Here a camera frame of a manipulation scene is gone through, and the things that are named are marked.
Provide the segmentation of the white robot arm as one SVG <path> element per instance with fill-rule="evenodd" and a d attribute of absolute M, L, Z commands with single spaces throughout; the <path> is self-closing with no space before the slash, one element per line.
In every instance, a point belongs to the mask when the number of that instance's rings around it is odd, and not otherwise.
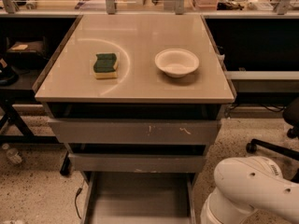
<path fill-rule="evenodd" d="M 216 188 L 201 211 L 201 224 L 243 224 L 258 210 L 299 224 L 299 184 L 285 179 L 266 157 L 229 158 L 214 169 Z"/>

